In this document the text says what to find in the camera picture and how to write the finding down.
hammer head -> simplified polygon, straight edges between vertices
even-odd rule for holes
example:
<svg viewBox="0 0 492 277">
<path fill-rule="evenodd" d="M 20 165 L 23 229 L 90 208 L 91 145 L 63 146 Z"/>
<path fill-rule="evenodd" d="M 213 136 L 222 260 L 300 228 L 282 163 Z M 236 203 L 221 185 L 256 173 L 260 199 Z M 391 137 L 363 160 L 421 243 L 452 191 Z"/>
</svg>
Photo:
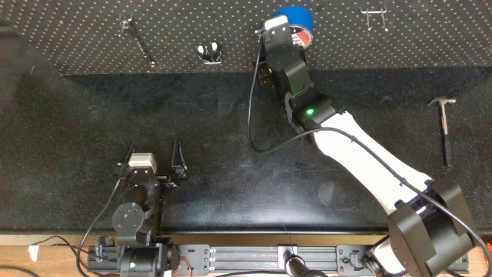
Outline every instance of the hammer head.
<svg viewBox="0 0 492 277">
<path fill-rule="evenodd" d="M 434 98 L 434 100 L 430 101 L 429 105 L 434 103 L 434 102 L 439 102 L 439 105 L 454 104 L 454 103 L 456 103 L 456 99 L 455 98 L 448 98 L 446 96 L 436 97 L 436 98 Z"/>
</svg>

perforated board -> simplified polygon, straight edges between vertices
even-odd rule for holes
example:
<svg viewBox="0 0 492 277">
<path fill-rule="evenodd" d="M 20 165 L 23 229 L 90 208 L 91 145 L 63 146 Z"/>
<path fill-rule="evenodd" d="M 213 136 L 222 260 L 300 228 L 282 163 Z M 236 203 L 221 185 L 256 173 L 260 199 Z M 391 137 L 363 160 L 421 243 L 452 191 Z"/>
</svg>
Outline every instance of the perforated board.
<svg viewBox="0 0 492 277">
<path fill-rule="evenodd" d="M 3 0 L 0 11 L 62 74 L 251 72 L 254 30 L 289 5 L 314 16 L 311 69 L 492 65 L 489 0 Z M 380 15 L 363 10 L 385 7 Z M 118 35 L 121 14 L 158 63 L 150 69 L 135 38 Z M 197 46 L 223 45 L 221 65 L 203 65 Z"/>
</svg>

black table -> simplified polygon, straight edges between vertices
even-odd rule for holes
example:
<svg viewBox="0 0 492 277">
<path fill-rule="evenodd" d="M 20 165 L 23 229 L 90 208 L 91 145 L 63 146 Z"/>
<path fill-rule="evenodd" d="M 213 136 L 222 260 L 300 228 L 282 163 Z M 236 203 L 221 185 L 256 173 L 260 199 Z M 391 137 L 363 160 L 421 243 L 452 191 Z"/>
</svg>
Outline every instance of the black table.
<svg viewBox="0 0 492 277">
<path fill-rule="evenodd" d="M 372 195 L 334 160 L 300 140 L 270 155 L 248 148 L 252 75 L 59 76 L 32 51 L 5 52 L 0 98 L 0 232 L 81 233 L 106 202 L 132 140 L 170 169 L 180 139 L 191 178 L 167 191 L 163 230 L 192 232 L 385 232 Z M 420 68 L 312 72 L 317 89 L 416 170 L 444 173 L 434 97 L 447 114 L 461 185 L 475 224 L 492 231 L 492 70 Z M 291 130 L 273 95 L 254 100 L 253 135 L 272 146 Z M 96 232 L 112 232 L 120 188 Z"/>
</svg>

wooden surface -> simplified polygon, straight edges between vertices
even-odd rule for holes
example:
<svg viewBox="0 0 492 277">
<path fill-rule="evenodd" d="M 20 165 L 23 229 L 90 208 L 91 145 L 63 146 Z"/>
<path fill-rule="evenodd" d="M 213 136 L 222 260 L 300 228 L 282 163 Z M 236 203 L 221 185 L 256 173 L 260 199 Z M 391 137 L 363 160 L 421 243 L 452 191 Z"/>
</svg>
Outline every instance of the wooden surface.
<svg viewBox="0 0 492 277">
<path fill-rule="evenodd" d="M 37 235 L 37 236 L 22 236 L 18 237 L 17 240 L 15 237 L 10 237 L 10 243 L 15 243 L 17 241 L 18 244 L 22 243 L 33 243 L 45 239 L 48 235 Z M 70 236 L 64 235 L 64 238 L 67 238 L 70 243 L 77 244 L 80 236 Z M 177 243 L 197 243 L 200 238 L 203 239 L 204 236 L 177 236 L 175 241 Z M 246 242 L 249 245 L 277 245 L 277 241 L 280 239 L 283 241 L 282 235 L 249 235 L 243 236 L 243 239 L 233 241 L 233 238 L 237 236 L 227 237 L 226 235 L 215 236 L 217 239 L 220 237 L 224 237 L 224 241 L 220 245 L 229 245 L 230 243 L 234 243 L 235 245 L 244 245 L 242 242 Z M 96 236 L 92 236 L 89 238 L 89 241 L 94 241 Z M 304 235 L 304 236 L 292 236 L 293 243 L 297 243 L 302 246 L 314 246 L 317 242 L 317 245 L 336 245 L 340 243 L 346 243 L 345 240 L 356 239 L 358 242 L 362 241 L 372 241 L 374 240 L 372 237 L 367 236 L 326 236 L 326 235 Z M 2 244 L 6 244 L 7 237 L 2 235 L 0 236 L 0 242 Z M 57 240 L 52 240 L 48 242 L 48 244 L 59 243 Z M 485 260 L 484 252 L 480 248 L 475 248 L 469 252 L 470 257 L 470 274 L 469 276 L 483 276 L 487 271 L 487 263 Z M 81 254 L 81 260 L 85 262 L 86 254 Z M 17 267 L 21 267 L 23 269 L 31 270 L 39 276 L 80 276 L 75 265 L 75 256 L 70 251 L 69 247 L 64 246 L 41 246 L 38 250 L 38 258 L 37 262 L 33 262 L 28 252 L 28 246 L 15 246 L 15 245 L 4 245 L 0 246 L 0 265 L 13 265 Z M 4 270 L 0 269 L 0 277 L 3 276 L 27 276 L 22 272 L 15 272 L 12 270 Z"/>
</svg>

